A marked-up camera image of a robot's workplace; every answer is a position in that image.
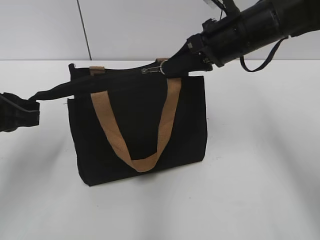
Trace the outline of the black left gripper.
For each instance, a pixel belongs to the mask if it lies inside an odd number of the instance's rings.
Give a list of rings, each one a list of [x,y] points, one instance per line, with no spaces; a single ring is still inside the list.
[[[20,127],[34,127],[40,123],[40,104],[36,101],[56,100],[69,96],[115,90],[119,79],[109,74],[87,75],[62,83],[45,91],[38,91],[28,99],[12,93],[0,94],[0,131],[13,132]]]

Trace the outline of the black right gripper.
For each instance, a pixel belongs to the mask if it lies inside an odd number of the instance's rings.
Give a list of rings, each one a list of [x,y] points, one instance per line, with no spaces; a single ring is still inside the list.
[[[189,37],[182,48],[163,64],[166,77],[181,77],[190,72],[210,72],[212,65],[221,68],[223,62],[216,56],[210,43],[212,28],[218,21],[214,18],[202,24],[202,32]]]

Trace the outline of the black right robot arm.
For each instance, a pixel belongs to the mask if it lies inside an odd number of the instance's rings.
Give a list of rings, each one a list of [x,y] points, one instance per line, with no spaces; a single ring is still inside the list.
[[[160,71],[165,76],[211,71],[213,65],[221,68],[235,59],[251,72],[244,56],[275,43],[263,64],[254,69],[261,71],[284,40],[320,29],[318,0],[259,0],[243,11],[232,0],[214,3],[226,16],[205,21],[201,33],[190,36],[175,55],[162,63]]]

